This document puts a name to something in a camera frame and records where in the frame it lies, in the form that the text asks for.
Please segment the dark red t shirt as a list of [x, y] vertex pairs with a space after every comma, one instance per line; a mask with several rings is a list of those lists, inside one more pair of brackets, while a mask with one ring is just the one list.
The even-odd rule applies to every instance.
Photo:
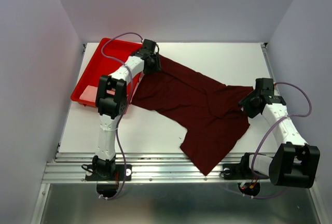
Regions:
[[132, 104], [186, 128], [180, 149], [206, 176], [250, 127], [239, 102], [253, 87], [225, 85], [166, 57], [160, 62], [160, 72], [143, 76]]

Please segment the red plastic tray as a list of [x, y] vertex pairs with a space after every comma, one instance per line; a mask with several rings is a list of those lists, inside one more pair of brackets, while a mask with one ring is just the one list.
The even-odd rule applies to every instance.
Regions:
[[[109, 41], [108, 38], [101, 39], [86, 68], [83, 69], [83, 73], [79, 76], [78, 83], [71, 95], [72, 101], [84, 106], [95, 107], [95, 95], [90, 100], [84, 100], [81, 96], [86, 87], [97, 87], [99, 84], [99, 79], [102, 75], [109, 75], [121, 67], [120, 62], [106, 58], [102, 55], [101, 49], [107, 41]], [[133, 51], [141, 48], [141, 46], [142, 45], [138, 43], [123, 40], [113, 40], [104, 48], [104, 53], [108, 56], [115, 57], [125, 62], [129, 55]]]

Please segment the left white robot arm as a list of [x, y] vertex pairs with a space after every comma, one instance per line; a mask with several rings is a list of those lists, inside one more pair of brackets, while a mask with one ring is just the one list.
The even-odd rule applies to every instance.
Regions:
[[141, 73], [161, 71], [159, 46], [147, 44], [132, 52], [126, 61], [115, 57], [121, 66], [109, 75], [102, 75], [97, 87], [95, 105], [100, 115], [97, 150], [92, 159], [92, 171], [103, 179], [111, 179], [116, 173], [115, 141], [119, 121], [122, 119], [134, 92], [133, 78]]

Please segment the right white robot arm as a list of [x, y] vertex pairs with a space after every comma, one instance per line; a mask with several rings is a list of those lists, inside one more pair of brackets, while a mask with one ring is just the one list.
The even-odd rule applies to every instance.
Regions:
[[[239, 102], [249, 118], [261, 114], [270, 125], [256, 151], [239, 164], [244, 177], [265, 176], [275, 186], [311, 188], [320, 159], [320, 151], [299, 134], [285, 100], [273, 90], [253, 90]], [[273, 157], [259, 153], [262, 145], [273, 134], [278, 149]]]

